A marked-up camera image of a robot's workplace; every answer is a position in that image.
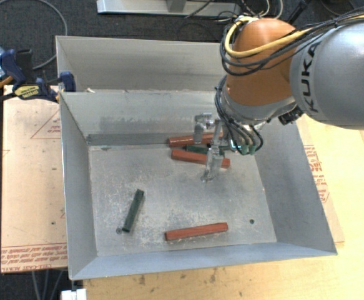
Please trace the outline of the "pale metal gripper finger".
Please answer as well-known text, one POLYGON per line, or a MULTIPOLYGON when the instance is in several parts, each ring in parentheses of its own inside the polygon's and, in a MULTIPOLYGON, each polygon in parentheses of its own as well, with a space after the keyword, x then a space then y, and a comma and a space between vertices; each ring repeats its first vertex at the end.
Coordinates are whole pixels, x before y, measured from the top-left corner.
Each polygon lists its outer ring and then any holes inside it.
POLYGON ((220 149, 218 147, 211 147, 207 152, 205 171, 201 181, 208 182, 215 179, 222 167, 223 159, 224 157, 220 154, 220 149))
POLYGON ((194 143, 198 144, 201 143, 204 131, 208 129, 212 129, 214 127, 214 120, 212 119, 212 113, 210 112, 203 112, 198 114, 194 117, 195 126, 194 126, 194 133, 193 133, 193 140, 194 143))

